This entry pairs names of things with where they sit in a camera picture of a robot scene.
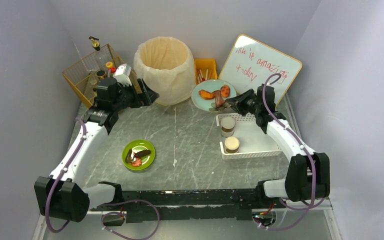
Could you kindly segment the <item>white mug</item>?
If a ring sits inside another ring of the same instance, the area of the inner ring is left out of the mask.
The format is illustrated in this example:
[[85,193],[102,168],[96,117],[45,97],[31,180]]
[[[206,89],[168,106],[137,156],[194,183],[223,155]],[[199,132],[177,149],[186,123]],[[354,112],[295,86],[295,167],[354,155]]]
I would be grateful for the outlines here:
[[221,129],[221,135],[225,138],[231,137],[234,134],[235,131],[235,120],[230,117],[224,117],[220,121],[220,129]]

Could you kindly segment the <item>light blue flower plate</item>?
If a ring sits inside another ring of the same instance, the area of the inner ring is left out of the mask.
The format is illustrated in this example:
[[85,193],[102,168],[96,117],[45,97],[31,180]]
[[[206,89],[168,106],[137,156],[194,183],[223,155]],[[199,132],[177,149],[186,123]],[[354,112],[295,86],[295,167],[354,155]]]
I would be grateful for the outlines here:
[[226,99],[237,96],[235,88],[219,79],[206,80],[199,83],[191,93],[192,102],[199,109],[218,112],[230,107]]

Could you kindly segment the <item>tall yellow label spice jar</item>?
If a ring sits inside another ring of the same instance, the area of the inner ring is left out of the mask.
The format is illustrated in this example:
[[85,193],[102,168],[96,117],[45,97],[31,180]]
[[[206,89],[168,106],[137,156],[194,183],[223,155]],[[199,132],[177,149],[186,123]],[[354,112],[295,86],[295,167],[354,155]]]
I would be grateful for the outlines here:
[[102,80],[104,78],[107,77],[107,73],[104,71],[104,70],[98,70],[96,73],[95,73],[96,77],[99,79],[99,80]]

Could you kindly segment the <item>white plastic basket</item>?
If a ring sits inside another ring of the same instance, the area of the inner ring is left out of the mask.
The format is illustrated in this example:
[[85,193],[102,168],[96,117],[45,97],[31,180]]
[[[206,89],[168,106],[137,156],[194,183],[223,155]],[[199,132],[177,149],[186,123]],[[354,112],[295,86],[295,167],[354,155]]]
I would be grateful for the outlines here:
[[256,125],[254,115],[248,113],[242,116],[238,113],[222,113],[215,116],[215,122],[220,129],[222,119],[232,118],[235,122],[235,127],[232,136],[239,140],[239,148],[236,153],[226,152],[225,140],[221,130],[218,131],[219,145],[221,157],[224,160],[234,159],[251,159],[274,157],[282,153],[282,150],[277,143],[264,134],[259,126]]

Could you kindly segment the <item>steel lined mug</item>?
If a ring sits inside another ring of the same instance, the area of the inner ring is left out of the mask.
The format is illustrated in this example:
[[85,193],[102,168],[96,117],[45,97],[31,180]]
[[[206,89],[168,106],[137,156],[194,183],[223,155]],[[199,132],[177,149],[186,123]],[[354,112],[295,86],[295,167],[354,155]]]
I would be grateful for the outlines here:
[[225,152],[228,154],[237,153],[240,147],[240,141],[234,136],[229,136],[224,141]]

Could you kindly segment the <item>green plate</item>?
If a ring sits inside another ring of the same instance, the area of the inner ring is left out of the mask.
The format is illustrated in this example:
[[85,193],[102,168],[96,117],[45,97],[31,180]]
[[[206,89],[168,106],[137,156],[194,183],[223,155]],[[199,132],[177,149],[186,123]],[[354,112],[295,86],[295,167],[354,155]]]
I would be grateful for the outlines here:
[[[125,163],[125,157],[126,157],[126,154],[127,154],[129,149],[132,149],[132,152],[134,154],[141,151],[141,150],[151,150],[151,154],[141,158],[141,160],[142,160],[141,166],[134,167],[131,165],[131,163]],[[122,163],[124,164],[124,166],[127,169],[129,169],[131,171],[136,171],[136,172],[137,171],[143,171],[143,170],[146,170],[147,168],[149,168],[152,165],[152,163],[154,162],[154,160],[156,158],[156,149],[155,149],[154,145],[148,140],[135,139],[135,140],[129,142],[124,147],[121,157],[122,157]]]

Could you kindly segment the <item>clear oil dispenser bottle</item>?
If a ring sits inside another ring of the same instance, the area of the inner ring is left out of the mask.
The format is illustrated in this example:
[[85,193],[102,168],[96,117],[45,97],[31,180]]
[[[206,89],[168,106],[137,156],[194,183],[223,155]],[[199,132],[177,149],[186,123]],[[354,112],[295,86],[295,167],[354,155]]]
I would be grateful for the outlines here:
[[88,39],[91,41],[92,47],[94,49],[94,59],[97,63],[98,68],[103,71],[108,71],[108,68],[106,67],[106,64],[108,62],[107,55],[104,48],[101,47],[99,39],[93,36],[90,36]]

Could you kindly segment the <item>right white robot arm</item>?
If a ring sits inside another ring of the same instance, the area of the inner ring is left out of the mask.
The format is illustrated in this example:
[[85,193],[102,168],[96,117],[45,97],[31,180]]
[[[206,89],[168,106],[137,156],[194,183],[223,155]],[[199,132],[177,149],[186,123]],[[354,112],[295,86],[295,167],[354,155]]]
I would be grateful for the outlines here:
[[276,110],[275,91],[262,84],[226,103],[242,116],[251,114],[258,127],[273,139],[288,160],[284,179],[264,180],[257,184],[262,199],[288,199],[303,202],[327,198],[330,194],[330,159],[326,153],[310,148],[294,132],[286,117]]

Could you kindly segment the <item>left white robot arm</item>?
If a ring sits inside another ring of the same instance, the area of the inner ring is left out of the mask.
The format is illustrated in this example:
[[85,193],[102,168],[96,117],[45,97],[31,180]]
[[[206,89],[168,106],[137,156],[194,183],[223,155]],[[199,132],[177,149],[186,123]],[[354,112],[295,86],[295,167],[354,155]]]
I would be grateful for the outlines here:
[[39,211],[48,226],[51,218],[78,223],[91,209],[124,201],[122,187],[118,183],[102,181],[85,188],[81,182],[97,148],[118,121],[119,111],[150,106],[159,98],[160,95],[149,88],[143,79],[137,82],[140,91],[132,83],[120,83],[113,77],[100,80],[94,88],[94,103],[77,119],[80,131],[65,157],[49,176],[40,176],[35,181]]

